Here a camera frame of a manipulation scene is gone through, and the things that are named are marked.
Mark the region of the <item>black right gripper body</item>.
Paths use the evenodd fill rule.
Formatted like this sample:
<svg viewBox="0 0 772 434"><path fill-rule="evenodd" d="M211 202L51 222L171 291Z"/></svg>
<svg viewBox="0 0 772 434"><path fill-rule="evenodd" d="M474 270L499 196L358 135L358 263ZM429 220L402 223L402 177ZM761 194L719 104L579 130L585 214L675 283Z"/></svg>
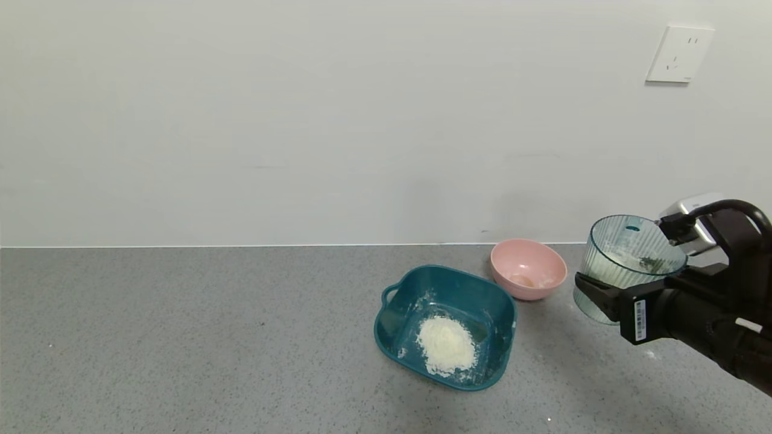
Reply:
<svg viewBox="0 0 772 434"><path fill-rule="evenodd" d="M639 284L619 296L620 333L634 345L665 338L705 344L707 324L717 316L716 301L682 278Z"/></svg>

